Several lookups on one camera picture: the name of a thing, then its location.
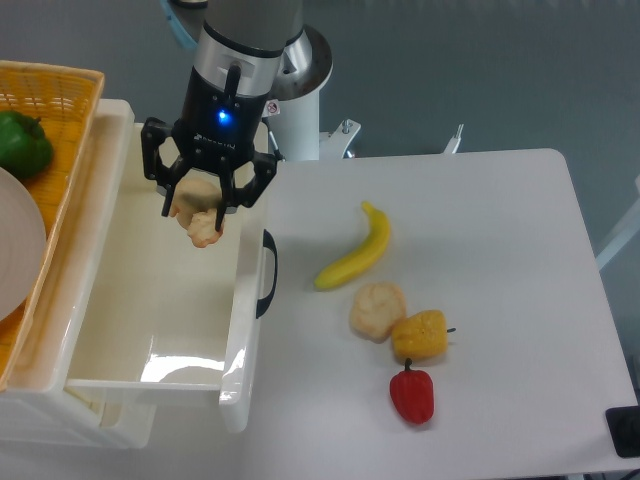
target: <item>red pepper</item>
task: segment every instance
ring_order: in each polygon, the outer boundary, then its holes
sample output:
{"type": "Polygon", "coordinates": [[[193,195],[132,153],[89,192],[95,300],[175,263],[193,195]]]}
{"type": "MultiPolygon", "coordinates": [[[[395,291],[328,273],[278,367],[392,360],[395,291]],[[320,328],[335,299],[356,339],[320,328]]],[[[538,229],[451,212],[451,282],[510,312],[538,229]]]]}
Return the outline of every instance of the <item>red pepper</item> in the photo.
{"type": "Polygon", "coordinates": [[[389,391],[393,405],[409,423],[421,425],[433,417],[433,381],[427,372],[411,370],[411,359],[404,363],[404,371],[391,379],[389,391]]]}

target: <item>wicker basket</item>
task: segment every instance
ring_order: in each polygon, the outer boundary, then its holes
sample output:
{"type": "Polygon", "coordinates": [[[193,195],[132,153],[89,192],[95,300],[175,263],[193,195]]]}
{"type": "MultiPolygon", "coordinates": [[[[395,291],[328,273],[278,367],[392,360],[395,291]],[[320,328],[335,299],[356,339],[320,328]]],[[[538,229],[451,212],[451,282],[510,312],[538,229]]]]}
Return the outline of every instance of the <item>wicker basket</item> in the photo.
{"type": "Polygon", "coordinates": [[[49,168],[24,182],[42,213],[47,246],[29,297],[0,319],[0,391],[31,328],[103,86],[104,74],[92,70],[0,61],[0,111],[40,117],[54,150],[49,168]]]}

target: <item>yellow banana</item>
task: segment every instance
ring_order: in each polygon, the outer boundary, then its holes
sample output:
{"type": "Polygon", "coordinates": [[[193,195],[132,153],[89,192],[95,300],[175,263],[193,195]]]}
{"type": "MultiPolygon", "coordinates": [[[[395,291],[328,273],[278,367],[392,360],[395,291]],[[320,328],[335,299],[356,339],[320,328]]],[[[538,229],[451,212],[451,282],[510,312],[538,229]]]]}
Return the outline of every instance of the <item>yellow banana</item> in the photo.
{"type": "Polygon", "coordinates": [[[387,249],[391,237],[387,215],[369,202],[362,202],[362,209],[369,217],[369,235],[358,248],[318,274],[313,282],[318,290],[339,287],[357,277],[376,263],[387,249]]]}

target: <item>green pepper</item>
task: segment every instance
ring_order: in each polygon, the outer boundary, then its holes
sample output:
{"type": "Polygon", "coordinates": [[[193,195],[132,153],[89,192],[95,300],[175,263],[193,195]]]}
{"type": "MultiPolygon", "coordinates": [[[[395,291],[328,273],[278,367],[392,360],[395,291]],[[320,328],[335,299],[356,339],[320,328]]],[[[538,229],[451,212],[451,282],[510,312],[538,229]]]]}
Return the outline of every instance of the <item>green pepper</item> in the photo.
{"type": "Polygon", "coordinates": [[[44,170],[53,157],[40,118],[9,110],[0,112],[0,167],[24,180],[44,170]]]}

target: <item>yellow bell pepper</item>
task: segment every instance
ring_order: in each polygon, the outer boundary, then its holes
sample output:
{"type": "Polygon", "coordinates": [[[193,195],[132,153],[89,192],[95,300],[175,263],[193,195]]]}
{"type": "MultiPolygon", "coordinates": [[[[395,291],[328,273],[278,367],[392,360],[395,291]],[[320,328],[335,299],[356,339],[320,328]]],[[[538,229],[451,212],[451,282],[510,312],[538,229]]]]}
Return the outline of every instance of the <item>yellow bell pepper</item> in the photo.
{"type": "Polygon", "coordinates": [[[391,339],[400,359],[435,357],[447,351],[447,320],[440,310],[425,310],[398,322],[391,339]]]}

